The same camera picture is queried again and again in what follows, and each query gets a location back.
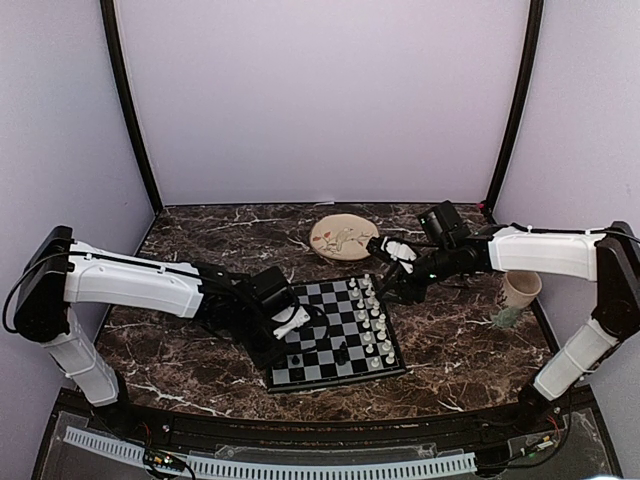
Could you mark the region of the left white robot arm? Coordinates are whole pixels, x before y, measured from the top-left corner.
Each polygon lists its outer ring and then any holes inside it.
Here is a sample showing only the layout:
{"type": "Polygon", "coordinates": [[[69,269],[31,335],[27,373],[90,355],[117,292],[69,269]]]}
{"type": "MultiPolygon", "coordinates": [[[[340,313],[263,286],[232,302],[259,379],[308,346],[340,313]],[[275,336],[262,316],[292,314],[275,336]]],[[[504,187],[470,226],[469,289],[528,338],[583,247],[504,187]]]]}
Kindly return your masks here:
{"type": "Polygon", "coordinates": [[[78,303],[146,309],[227,330],[264,369],[284,352],[284,338],[310,316],[282,271],[230,273],[205,263],[170,263],[97,249],[54,228],[27,263],[3,305],[5,331],[40,344],[120,436],[141,427],[126,386],[97,353],[72,310],[78,303]]]}

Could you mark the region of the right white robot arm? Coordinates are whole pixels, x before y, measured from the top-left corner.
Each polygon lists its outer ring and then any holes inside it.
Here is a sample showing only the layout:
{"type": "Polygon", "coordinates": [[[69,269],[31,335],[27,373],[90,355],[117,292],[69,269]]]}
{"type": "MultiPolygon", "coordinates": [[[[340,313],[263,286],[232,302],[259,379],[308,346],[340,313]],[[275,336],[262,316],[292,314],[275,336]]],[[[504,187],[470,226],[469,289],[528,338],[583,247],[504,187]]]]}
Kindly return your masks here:
{"type": "Polygon", "coordinates": [[[639,241],[625,222],[596,229],[544,229],[516,223],[471,231],[449,201],[418,217],[430,241],[420,254],[402,240],[385,239],[399,271],[392,290],[406,303],[424,300],[429,286],[458,274],[541,275],[561,283],[590,284],[594,305],[585,323],[538,371],[510,413],[521,434],[549,416],[548,402],[594,370],[639,331],[639,241]]]}

